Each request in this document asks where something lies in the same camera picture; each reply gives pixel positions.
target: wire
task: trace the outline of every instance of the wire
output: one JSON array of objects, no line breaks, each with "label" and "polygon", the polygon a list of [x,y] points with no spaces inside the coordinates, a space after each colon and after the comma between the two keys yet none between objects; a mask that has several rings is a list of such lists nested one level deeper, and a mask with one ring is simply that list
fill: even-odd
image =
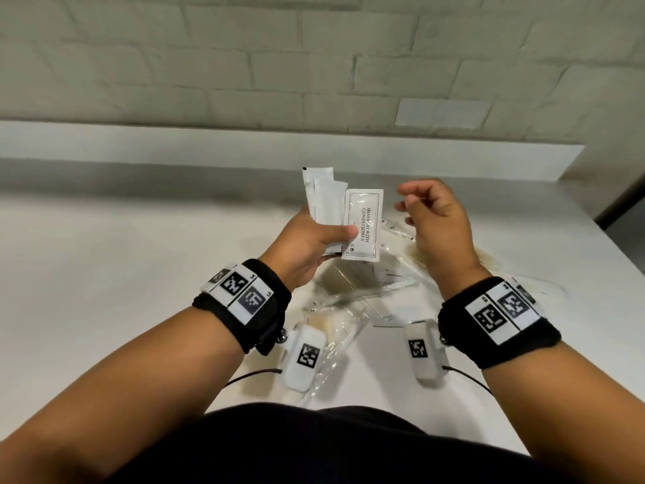
[{"label": "wire", "polygon": [[233,379],[227,382],[227,384],[224,387],[228,387],[230,384],[233,384],[235,382],[238,382],[242,379],[246,379],[247,377],[250,377],[251,375],[257,375],[257,374],[266,374],[272,372],[274,374],[282,374],[282,370],[280,368],[263,368],[262,370],[256,370],[254,372],[249,372],[248,374],[240,375],[237,379]]},{"label": "wire", "polygon": [[487,387],[486,385],[482,384],[480,381],[478,381],[477,379],[475,379],[472,375],[468,375],[468,374],[466,374],[465,372],[462,372],[461,370],[459,370],[458,368],[454,368],[454,367],[452,367],[452,366],[442,365],[442,366],[441,366],[441,368],[443,368],[444,370],[452,370],[453,372],[456,372],[457,374],[461,374],[461,375],[463,375],[464,377],[468,377],[468,378],[469,378],[470,380],[472,380],[472,382],[474,382],[475,384],[479,384],[481,387],[483,387],[484,389],[488,390],[488,393],[489,393],[491,396],[493,396],[493,393],[491,392],[491,390],[490,390],[490,389],[488,389],[488,387]]}]

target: wristband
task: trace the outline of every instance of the wristband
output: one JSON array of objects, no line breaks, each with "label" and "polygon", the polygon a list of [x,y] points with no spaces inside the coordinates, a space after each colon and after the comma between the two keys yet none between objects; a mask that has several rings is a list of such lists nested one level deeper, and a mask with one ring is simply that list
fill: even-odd
[{"label": "wristband", "polygon": [[443,303],[439,332],[482,370],[562,340],[521,286],[490,277]]},{"label": "wristband", "polygon": [[285,324],[291,292],[264,263],[249,259],[211,278],[193,307],[212,312],[237,339],[244,353],[254,347],[268,355]]}]

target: skin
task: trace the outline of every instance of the skin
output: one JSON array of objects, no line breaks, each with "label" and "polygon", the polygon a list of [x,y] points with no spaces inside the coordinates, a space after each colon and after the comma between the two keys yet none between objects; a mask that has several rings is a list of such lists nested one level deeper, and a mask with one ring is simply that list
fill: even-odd
[{"label": "skin", "polygon": [[[399,186],[417,246],[444,299],[490,276],[468,216],[439,180]],[[303,208],[259,258],[290,289],[326,245],[357,235]],[[0,443],[0,482],[100,481],[199,418],[244,353],[211,313],[187,308],[103,359]],[[484,371],[533,456],[588,483],[645,483],[645,405],[564,343]]]}]

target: brick wall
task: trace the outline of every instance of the brick wall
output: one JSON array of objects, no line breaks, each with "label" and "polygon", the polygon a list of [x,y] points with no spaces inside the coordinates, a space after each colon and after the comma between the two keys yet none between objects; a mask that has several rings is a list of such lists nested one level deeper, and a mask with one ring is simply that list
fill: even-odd
[{"label": "brick wall", "polygon": [[585,143],[596,214],[645,171],[645,0],[0,0],[0,118]]}]

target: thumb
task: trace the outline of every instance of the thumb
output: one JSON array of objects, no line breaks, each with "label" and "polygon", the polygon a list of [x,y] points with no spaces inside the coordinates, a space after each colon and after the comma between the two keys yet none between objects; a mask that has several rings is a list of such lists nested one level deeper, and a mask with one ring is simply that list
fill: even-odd
[{"label": "thumb", "polygon": [[414,221],[415,226],[422,226],[432,220],[432,212],[416,195],[407,195],[404,199],[407,213]]},{"label": "thumb", "polygon": [[330,243],[344,243],[350,239],[355,238],[359,234],[359,230],[356,226],[325,226],[319,225],[318,238],[324,244]]}]

